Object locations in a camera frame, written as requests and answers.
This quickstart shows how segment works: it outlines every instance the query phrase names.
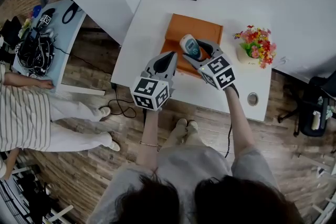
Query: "white pants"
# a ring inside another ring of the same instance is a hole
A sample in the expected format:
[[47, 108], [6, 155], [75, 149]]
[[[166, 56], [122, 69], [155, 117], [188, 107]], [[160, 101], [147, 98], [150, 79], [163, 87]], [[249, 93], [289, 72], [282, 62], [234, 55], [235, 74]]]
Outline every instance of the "white pants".
[[[49, 96], [51, 121], [78, 118], [98, 122], [103, 117], [99, 109], [90, 108], [81, 102], [68, 101]], [[66, 129], [56, 123], [50, 124], [49, 152], [84, 151], [97, 146], [109, 146], [112, 137], [108, 132], [100, 134], [82, 134]]]
[[182, 144], [183, 138], [185, 136], [187, 136], [186, 139], [184, 140], [185, 145], [205, 146], [200, 136], [198, 135], [198, 131], [194, 127], [192, 127], [191, 125], [185, 127], [182, 124], [178, 124], [175, 127], [175, 129], [171, 132], [169, 138], [163, 144], [162, 148], [178, 146]]

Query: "striped shirt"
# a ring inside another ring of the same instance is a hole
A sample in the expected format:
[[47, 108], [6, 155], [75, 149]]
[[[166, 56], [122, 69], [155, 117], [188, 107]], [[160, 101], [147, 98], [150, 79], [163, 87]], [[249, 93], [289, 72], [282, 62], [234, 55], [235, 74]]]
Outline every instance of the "striped shirt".
[[[45, 151], [50, 146], [48, 95], [4, 86], [5, 66], [0, 65], [0, 151], [16, 147]], [[0, 158], [0, 178], [6, 165]]]

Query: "flower pot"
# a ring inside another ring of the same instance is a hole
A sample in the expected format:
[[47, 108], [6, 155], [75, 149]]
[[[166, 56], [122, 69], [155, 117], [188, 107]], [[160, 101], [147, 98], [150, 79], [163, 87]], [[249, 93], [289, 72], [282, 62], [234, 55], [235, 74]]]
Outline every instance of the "flower pot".
[[259, 59], [255, 59], [247, 55], [246, 51], [241, 46], [238, 46], [236, 48], [236, 52], [237, 52], [237, 58], [239, 62], [245, 65], [251, 65], [251, 66], [256, 66], [256, 67], [259, 66]]

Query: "orange box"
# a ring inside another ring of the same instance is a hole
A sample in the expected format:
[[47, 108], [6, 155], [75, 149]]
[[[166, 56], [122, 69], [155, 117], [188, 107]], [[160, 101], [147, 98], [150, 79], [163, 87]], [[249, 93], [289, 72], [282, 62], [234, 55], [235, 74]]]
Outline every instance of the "orange box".
[[[191, 34], [195, 39], [208, 39], [217, 44], [221, 43], [223, 26], [213, 24], [204, 20], [199, 20], [179, 14], [173, 14], [170, 20], [161, 53], [167, 51], [177, 52], [177, 70], [201, 78], [201, 75], [191, 64], [183, 58], [184, 51], [180, 46], [180, 40], [187, 34]], [[201, 48], [202, 55], [207, 53]]]

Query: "white table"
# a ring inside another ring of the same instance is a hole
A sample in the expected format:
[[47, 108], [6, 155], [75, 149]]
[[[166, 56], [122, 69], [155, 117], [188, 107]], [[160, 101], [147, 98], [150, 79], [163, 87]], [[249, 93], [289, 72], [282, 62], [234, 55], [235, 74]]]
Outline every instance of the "white table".
[[[230, 57], [236, 76], [235, 85], [246, 116], [263, 121], [266, 114], [271, 67], [261, 69], [241, 64], [236, 56], [239, 40], [232, 35], [247, 25], [270, 28], [266, 11], [249, 7], [225, 6], [225, 0], [141, 0], [122, 45], [111, 82], [130, 87], [148, 61], [160, 54], [164, 36], [173, 13], [194, 17], [224, 26], [221, 49]], [[225, 93], [203, 80], [176, 72], [172, 99], [211, 110], [229, 113]], [[257, 93], [259, 102], [247, 102], [250, 93]]]
[[[55, 8], [56, 9], [55, 13], [53, 14], [53, 18], [50, 24], [48, 25], [48, 27], [51, 27], [54, 29], [55, 35], [58, 34], [54, 45], [57, 48], [62, 49], [64, 52], [68, 54], [71, 52], [73, 43], [75, 42], [78, 31], [86, 16], [86, 13], [81, 10], [79, 12], [76, 12], [74, 18], [69, 23], [63, 24], [62, 23], [63, 14], [66, 12], [66, 10], [70, 7], [72, 3], [73, 2], [71, 0], [61, 0], [61, 1], [48, 4], [41, 10], [37, 18], [35, 18], [33, 21], [33, 26], [36, 26], [37, 22], [39, 21], [41, 17], [41, 14], [44, 11], [50, 8]], [[67, 19], [70, 18], [71, 14], [72, 12], [70, 12], [66, 16], [65, 21], [67, 21]], [[93, 90], [93, 89], [87, 89], [87, 88], [75, 87], [75, 86], [62, 84], [62, 77], [64, 74], [65, 66], [67, 64], [69, 55], [57, 49], [54, 49], [54, 53], [55, 53], [54, 59], [47, 72], [47, 75], [43, 78], [39, 78], [39, 79], [51, 79], [53, 81], [55, 88], [52, 90], [52, 92], [61, 90], [61, 91], [96, 94], [96, 95], [105, 94], [105, 91], [99, 91], [99, 90]], [[27, 70], [22, 68], [22, 66], [20, 65], [17, 56], [15, 57], [13, 68], [23, 75], [26, 75], [26, 76], [28, 75]]]

